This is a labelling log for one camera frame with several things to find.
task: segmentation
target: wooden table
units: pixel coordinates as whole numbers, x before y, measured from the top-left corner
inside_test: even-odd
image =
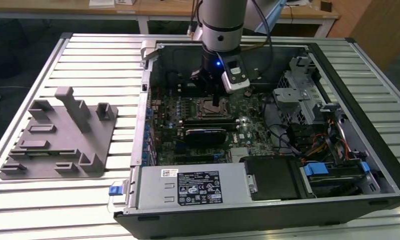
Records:
[[[326,38],[341,14],[335,10],[333,12],[322,11],[319,6],[321,0],[313,0],[311,6],[285,8],[278,23],[321,25],[315,37]],[[147,25],[149,20],[190,21],[191,14],[193,0],[141,0],[138,21],[143,22],[143,25]]]
[[[319,2],[314,0],[313,7],[293,7],[293,15],[286,8],[278,23],[321,25],[315,36],[326,37],[341,15],[317,10]],[[193,0],[138,0],[135,5],[103,9],[90,9],[90,0],[0,0],[0,18],[138,20],[142,34],[150,33],[150,20],[190,21],[191,14]]]

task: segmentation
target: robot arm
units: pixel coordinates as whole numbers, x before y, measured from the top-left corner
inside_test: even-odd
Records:
[[[269,14],[269,24],[273,26],[278,21],[286,1],[274,0],[273,2],[275,6]],[[203,0],[202,4],[202,67],[193,73],[191,80],[199,88],[214,95],[217,105],[221,96],[251,85],[241,57],[247,4],[249,0]]]

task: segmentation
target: metal slotted surface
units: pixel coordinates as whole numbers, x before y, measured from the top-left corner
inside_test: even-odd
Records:
[[[119,108],[119,117],[107,158],[107,171],[99,178],[79,179],[0,179],[0,240],[8,239],[134,239],[115,222],[110,201],[119,207],[125,197],[109,197],[109,187],[130,176],[131,152],[143,69],[141,48],[143,40],[190,40],[186,36],[74,34],[58,48],[58,57],[44,67],[34,99],[54,99],[58,86],[73,86],[77,99],[89,105],[109,102]],[[261,37],[246,37],[259,42]],[[277,42],[317,42],[329,57],[354,97],[361,103],[378,131],[400,161],[400,93],[374,65],[365,61],[362,51],[345,39],[275,38]],[[327,85],[325,90],[334,100]],[[15,121],[15,133],[7,131],[0,145],[3,156],[10,152],[28,123],[30,114]],[[329,227],[299,227],[254,231],[185,239],[275,239],[298,236],[315,239],[400,239],[400,207]]]

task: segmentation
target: silver cylindrical arm segment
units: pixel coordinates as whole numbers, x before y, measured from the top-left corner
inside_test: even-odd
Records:
[[[234,50],[242,40],[249,0],[203,0],[203,43],[217,52]]]

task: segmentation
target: power supply label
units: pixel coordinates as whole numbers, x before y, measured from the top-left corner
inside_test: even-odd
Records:
[[[201,171],[178,173],[178,203],[182,206],[222,204],[221,172]]]

